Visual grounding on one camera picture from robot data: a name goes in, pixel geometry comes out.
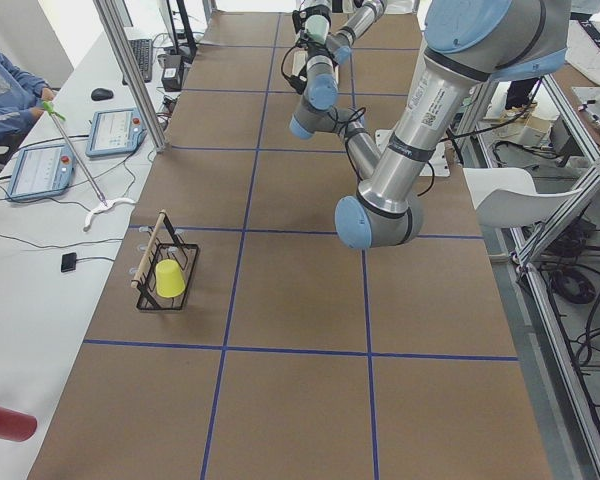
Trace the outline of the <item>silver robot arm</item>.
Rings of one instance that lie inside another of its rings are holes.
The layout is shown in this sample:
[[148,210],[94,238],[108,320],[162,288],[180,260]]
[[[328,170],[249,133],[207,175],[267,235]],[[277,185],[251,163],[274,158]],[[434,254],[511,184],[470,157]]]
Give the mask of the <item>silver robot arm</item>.
[[568,1],[434,1],[425,19],[426,47],[417,87],[384,149],[357,113],[336,105],[334,67],[349,59],[362,35],[386,11],[384,1],[365,1],[336,33],[331,2],[310,1],[294,14],[307,52],[306,87],[289,129],[301,139],[334,133],[343,142],[360,181],[355,195],[335,209],[340,240],[367,250],[413,239],[423,213],[412,188],[433,156],[471,88],[487,81],[539,77],[565,61]]
[[295,46],[315,55],[328,58],[334,65],[345,63],[352,47],[370,27],[387,12],[398,13],[399,1],[354,1],[352,16],[334,33],[331,32],[332,1],[301,1],[293,11]]

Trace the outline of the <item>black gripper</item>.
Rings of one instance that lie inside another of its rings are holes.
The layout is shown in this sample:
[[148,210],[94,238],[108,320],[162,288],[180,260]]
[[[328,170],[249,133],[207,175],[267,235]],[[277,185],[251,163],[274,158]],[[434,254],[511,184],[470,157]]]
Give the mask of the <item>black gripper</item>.
[[309,19],[315,13],[315,6],[307,6],[294,10],[292,12],[292,21],[296,31],[307,30],[309,28]]
[[299,32],[299,44],[301,46],[306,46],[307,56],[309,58],[316,56],[324,56],[326,58],[330,57],[330,53],[326,46],[324,44],[311,41],[311,38],[306,30],[301,30]]

